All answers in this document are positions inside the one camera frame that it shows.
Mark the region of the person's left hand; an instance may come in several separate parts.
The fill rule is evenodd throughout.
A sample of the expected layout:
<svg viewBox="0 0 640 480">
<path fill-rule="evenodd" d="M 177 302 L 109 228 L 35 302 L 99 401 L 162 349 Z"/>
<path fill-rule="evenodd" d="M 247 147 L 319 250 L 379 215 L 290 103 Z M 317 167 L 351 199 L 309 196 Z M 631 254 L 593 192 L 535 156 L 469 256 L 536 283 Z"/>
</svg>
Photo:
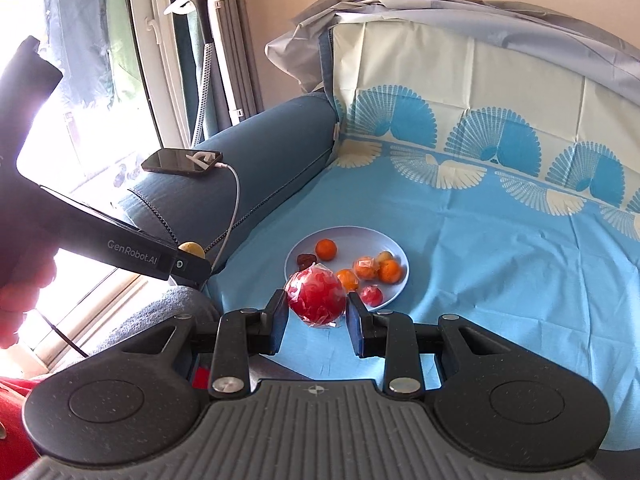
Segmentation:
<svg viewBox="0 0 640 480">
<path fill-rule="evenodd" d="M 55 280 L 57 253 L 58 248 L 50 244 L 28 248 L 18 257 L 8 281 L 1 286 L 2 349 L 17 342 L 17 332 L 26 314 L 35 309 L 40 290 Z"/>
</svg>

